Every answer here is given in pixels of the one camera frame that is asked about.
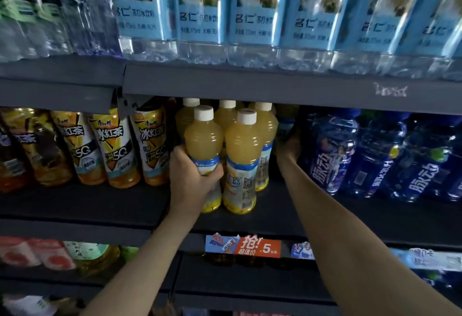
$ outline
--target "green label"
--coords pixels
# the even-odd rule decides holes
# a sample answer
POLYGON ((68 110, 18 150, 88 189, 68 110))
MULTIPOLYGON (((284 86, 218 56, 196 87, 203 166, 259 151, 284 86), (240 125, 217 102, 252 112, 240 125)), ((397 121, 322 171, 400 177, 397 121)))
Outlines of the green label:
POLYGON ((83 243, 83 242, 64 242, 66 248, 75 260, 95 260, 109 247, 109 244, 83 243))
POLYGON ((42 19, 59 23, 61 21, 61 8, 56 4, 42 3, 35 4, 37 14, 42 19))
POLYGON ((126 262, 133 260, 138 250, 139 248, 136 247, 121 247, 121 253, 126 262))
POLYGON ((34 7, 26 0, 4 0, 0 12, 17 21, 34 23, 36 21, 34 7))

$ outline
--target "orange label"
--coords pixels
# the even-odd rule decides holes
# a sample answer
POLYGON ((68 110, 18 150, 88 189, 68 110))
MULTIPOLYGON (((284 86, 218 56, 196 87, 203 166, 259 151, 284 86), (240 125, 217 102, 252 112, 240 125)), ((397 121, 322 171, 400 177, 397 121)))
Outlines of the orange label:
POLYGON ((235 254, 262 256, 265 258, 280 258, 281 241, 258 238, 257 235, 246 236, 239 240, 235 254))

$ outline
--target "store shelf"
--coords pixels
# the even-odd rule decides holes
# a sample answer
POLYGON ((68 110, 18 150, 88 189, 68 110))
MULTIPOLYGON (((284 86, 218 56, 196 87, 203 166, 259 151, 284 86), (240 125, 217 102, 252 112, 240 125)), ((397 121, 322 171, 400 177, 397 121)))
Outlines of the store shelf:
POLYGON ((124 94, 267 101, 344 108, 462 114, 462 84, 339 73, 303 73, 127 62, 124 94))
MULTIPOLYGON (((165 305, 178 268, 180 259, 176 256, 165 276, 156 305, 165 305)), ((75 270, 53 271, 44 266, 18 268, 2 266, 0 268, 0 293, 42 295, 67 297, 74 296, 91 301, 106 285, 114 274, 123 267, 124 261, 120 258, 108 270, 97 276, 82 278, 75 270)))
MULTIPOLYGON (((356 199, 342 193, 335 198, 390 247, 462 252, 460 205, 427 199, 412 204, 377 197, 356 199)), ((293 242, 309 240, 286 185, 278 176, 273 176, 269 186, 257 195, 257 205, 248 214, 235 215, 224 207, 201 214, 180 249, 204 251, 205 236, 216 232, 222 236, 257 234, 282 240, 283 257, 290 257, 293 242)))
POLYGON ((168 185, 116 189, 74 182, 35 187, 0 200, 0 236, 141 246, 161 219, 168 185))
POLYGON ((125 61, 52 56, 0 64, 0 105, 107 113, 125 61))
POLYGON ((299 316, 340 315, 313 265, 292 270, 239 264, 214 266, 183 255, 175 282, 175 305, 223 311, 299 316))

